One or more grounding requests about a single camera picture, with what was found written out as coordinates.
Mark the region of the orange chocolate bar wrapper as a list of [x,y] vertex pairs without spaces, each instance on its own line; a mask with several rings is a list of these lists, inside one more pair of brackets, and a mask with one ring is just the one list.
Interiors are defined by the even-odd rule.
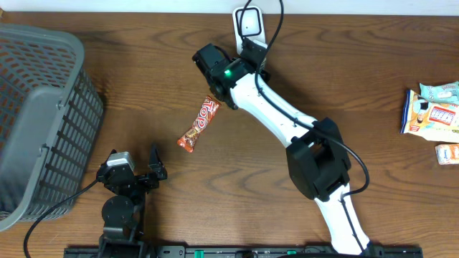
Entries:
[[220,107],[221,104],[218,101],[207,95],[200,107],[197,118],[190,129],[177,140],[177,144],[187,152],[192,153],[199,136],[210,124]]

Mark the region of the yellow snack bag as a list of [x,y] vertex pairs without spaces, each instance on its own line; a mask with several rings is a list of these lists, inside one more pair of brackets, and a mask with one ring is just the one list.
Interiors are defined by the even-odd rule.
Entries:
[[458,105],[430,102],[408,90],[400,133],[413,134],[428,141],[458,143]]

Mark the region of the orange tissue pack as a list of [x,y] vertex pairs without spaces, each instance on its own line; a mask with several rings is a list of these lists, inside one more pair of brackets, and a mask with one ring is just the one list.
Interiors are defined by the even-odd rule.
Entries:
[[458,165],[458,144],[440,144],[435,147],[437,161],[440,165]]

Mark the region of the teal wet wipes pack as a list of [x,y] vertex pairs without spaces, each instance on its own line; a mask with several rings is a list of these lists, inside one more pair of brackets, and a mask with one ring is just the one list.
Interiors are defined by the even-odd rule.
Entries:
[[430,102],[458,104],[458,81],[444,85],[420,84],[421,96]]

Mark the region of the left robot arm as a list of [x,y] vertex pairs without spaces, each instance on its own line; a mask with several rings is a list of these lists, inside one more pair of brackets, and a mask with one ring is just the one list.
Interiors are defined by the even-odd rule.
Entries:
[[156,257],[156,248],[141,240],[146,196],[167,179],[167,171],[158,155],[156,145],[151,146],[148,160],[150,171],[134,173],[135,164],[129,152],[112,150],[100,165],[97,181],[113,192],[103,205],[103,234],[99,240],[98,258]]

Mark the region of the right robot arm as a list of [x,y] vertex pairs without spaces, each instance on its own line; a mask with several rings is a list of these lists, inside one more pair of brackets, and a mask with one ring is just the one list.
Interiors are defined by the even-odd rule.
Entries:
[[283,144],[290,179],[318,205],[334,250],[363,255],[370,240],[351,202],[355,192],[349,183],[349,159],[356,154],[344,144],[334,121],[302,113],[267,85],[263,68],[269,48],[245,38],[238,58],[208,44],[192,59],[218,100],[251,114]]

